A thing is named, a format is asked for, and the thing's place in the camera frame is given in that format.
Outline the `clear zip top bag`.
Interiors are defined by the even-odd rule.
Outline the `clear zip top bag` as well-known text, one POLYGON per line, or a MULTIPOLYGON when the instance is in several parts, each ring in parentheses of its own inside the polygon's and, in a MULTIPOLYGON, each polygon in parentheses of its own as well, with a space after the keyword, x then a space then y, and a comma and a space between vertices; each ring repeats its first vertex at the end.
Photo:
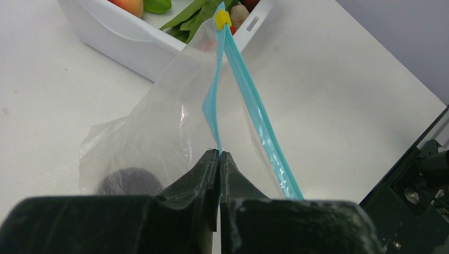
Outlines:
POLYGON ((232 35, 222 2, 200 25, 200 42, 214 35, 213 68, 185 76, 165 71, 130 114, 94 125, 79 153, 79 188, 96 195, 109 174, 136 167, 164 188, 208 150, 229 152, 265 195, 302 200, 263 101, 232 35))

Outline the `dark red apple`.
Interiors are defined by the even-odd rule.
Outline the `dark red apple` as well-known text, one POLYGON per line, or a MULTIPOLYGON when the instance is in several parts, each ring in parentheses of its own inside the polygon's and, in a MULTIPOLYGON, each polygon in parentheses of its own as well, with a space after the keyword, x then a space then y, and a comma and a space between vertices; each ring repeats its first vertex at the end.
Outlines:
POLYGON ((98 185, 96 195, 151 195, 164 189, 158 178, 142 168, 126 168, 107 175, 98 185))

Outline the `orange peach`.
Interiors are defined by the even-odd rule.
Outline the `orange peach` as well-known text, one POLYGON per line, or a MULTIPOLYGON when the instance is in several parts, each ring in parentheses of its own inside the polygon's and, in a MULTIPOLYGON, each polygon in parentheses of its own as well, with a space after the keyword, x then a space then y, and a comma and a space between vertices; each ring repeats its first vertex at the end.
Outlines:
POLYGON ((143 16, 143 0, 109 0, 109 2, 138 18, 143 16))

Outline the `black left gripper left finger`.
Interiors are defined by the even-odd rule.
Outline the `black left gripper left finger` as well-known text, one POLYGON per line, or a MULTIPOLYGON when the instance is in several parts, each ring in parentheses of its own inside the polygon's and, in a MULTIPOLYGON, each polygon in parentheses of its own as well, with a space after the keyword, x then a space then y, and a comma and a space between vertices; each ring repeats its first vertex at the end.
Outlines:
POLYGON ((1 253, 211 253, 218 150, 159 195, 23 200, 1 226, 1 253))

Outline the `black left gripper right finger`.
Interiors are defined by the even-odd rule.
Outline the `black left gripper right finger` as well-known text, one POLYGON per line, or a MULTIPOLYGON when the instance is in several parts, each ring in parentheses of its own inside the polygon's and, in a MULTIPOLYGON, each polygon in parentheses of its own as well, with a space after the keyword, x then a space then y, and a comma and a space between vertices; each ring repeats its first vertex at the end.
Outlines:
POLYGON ((220 158, 222 253, 381 253, 368 214, 347 201, 271 199, 220 158))

